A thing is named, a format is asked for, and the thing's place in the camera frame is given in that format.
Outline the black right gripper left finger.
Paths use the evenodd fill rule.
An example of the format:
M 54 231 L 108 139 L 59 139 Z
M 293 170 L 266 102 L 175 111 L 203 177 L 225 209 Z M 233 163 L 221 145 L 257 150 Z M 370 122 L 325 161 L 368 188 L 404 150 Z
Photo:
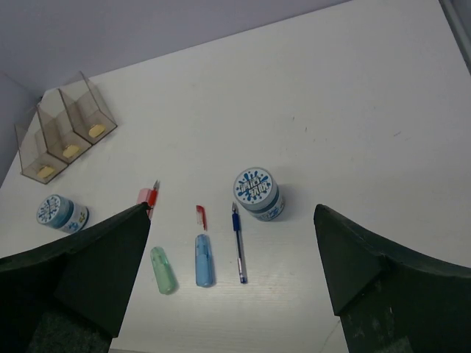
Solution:
M 149 235 L 143 202 L 1 259 L 2 352 L 108 352 Z

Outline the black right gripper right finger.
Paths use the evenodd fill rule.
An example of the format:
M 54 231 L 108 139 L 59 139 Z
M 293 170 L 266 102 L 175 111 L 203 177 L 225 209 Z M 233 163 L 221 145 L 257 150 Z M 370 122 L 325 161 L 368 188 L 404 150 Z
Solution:
M 469 352 L 470 269 L 416 252 L 319 204 L 314 226 L 349 352 Z

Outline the blue gel pen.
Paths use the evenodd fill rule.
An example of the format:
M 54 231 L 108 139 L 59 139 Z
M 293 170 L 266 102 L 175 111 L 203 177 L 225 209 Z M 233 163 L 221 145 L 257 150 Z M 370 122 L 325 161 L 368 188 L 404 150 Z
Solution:
M 238 275 L 241 284 L 247 284 L 247 273 L 244 265 L 244 252 L 243 252 L 243 242 L 241 237 L 241 226 L 240 218 L 238 214 L 238 208 L 235 203 L 232 203 L 232 222 L 233 222 L 233 231 L 235 233 L 235 243 L 237 248 L 237 261 L 238 261 Z

